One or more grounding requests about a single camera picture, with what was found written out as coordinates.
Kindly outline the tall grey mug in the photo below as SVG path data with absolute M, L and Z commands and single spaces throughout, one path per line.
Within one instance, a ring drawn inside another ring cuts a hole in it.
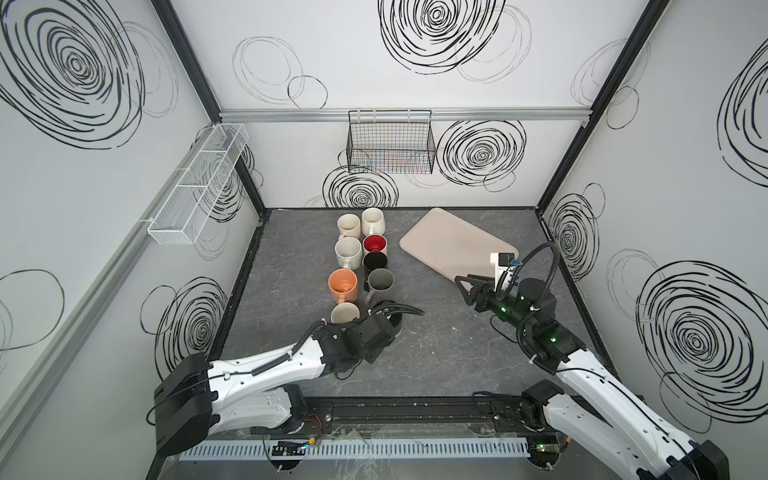
M 347 324 L 360 317 L 359 308 L 352 302 L 336 305 L 330 315 L 331 322 L 336 325 Z

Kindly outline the orange and cream mug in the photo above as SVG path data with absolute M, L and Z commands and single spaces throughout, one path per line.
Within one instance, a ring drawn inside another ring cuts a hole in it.
M 354 302 L 358 298 L 358 277 L 350 269 L 333 271 L 328 278 L 328 287 L 337 304 Z

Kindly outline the wide grey mug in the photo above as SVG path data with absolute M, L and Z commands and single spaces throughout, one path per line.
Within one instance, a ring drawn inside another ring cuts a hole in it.
M 365 296 L 365 304 L 367 307 L 372 307 L 377 302 L 392 298 L 395 276 L 387 268 L 378 268 L 368 275 L 366 285 L 368 292 Z

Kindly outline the black mug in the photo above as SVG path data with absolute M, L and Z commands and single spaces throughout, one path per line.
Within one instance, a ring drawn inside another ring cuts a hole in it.
M 388 264 L 388 257 L 382 251 L 368 252 L 363 257 L 363 267 L 366 274 L 372 273 L 374 270 L 380 268 L 386 268 Z

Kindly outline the speckled cream mug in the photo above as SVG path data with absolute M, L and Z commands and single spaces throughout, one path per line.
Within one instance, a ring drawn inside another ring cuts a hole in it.
M 334 246 L 334 252 L 340 268 L 349 270 L 360 268 L 363 248 L 359 239 L 354 237 L 340 238 Z

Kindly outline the white ribbed mug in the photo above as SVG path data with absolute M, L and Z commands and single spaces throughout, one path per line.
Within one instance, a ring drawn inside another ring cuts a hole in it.
M 372 234 L 363 239 L 362 246 L 365 255 L 372 252 L 387 254 L 388 242 L 383 235 Z

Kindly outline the pink mug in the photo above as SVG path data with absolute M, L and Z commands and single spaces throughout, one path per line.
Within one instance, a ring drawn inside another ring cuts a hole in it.
M 361 220 L 357 215 L 351 213 L 343 214 L 337 219 L 336 225 L 339 240 L 344 238 L 360 239 Z

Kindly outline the white mug with handle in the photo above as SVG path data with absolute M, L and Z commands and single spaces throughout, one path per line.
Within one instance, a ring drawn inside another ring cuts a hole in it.
M 384 212 L 376 207 L 364 210 L 361 214 L 361 231 L 364 236 L 384 235 L 386 231 Z

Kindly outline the small white mug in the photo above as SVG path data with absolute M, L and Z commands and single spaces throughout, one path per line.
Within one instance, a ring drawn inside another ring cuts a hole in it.
M 392 337 L 396 337 L 402 330 L 403 314 L 394 313 L 388 315 L 387 322 L 389 324 L 387 327 L 387 333 Z

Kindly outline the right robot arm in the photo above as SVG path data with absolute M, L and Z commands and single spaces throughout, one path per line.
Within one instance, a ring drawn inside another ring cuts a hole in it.
M 467 305 L 513 326 L 529 362 L 551 376 L 521 395 L 517 418 L 526 428 L 567 435 L 623 479 L 729 478 L 719 447 L 699 443 L 663 419 L 556 320 L 550 291 L 560 263 L 555 243 L 539 245 L 523 259 L 495 253 L 491 262 L 493 276 L 467 274 L 454 281 Z

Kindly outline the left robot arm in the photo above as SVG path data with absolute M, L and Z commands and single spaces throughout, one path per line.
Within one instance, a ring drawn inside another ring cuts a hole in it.
M 423 310 L 383 300 L 363 319 L 314 322 L 288 346 L 250 357 L 210 361 L 184 358 L 154 391 L 155 449 L 182 453 L 209 435 L 248 427 L 291 427 L 306 408 L 296 384 L 372 364 L 397 338 L 406 315 Z

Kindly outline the beige plastic tray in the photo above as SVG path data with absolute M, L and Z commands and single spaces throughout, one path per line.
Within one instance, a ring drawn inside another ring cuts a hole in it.
M 516 247 L 441 208 L 426 213 L 400 240 L 400 248 L 453 281 L 456 276 L 495 276 L 491 256 L 519 257 Z

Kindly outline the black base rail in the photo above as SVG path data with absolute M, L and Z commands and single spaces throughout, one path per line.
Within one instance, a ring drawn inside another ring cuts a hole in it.
M 328 434 L 342 425 L 449 424 L 490 422 L 500 432 L 527 428 L 550 432 L 543 403 L 528 394 L 509 396 L 476 392 L 464 397 L 302 397 L 285 390 L 287 403 L 276 396 L 259 396 L 270 405 L 253 413 L 237 407 L 231 414 L 215 413 L 212 404 L 195 401 L 182 413 L 168 407 L 155 412 L 159 447 L 176 442 L 181 450 L 217 432 L 247 429 L 277 435 Z

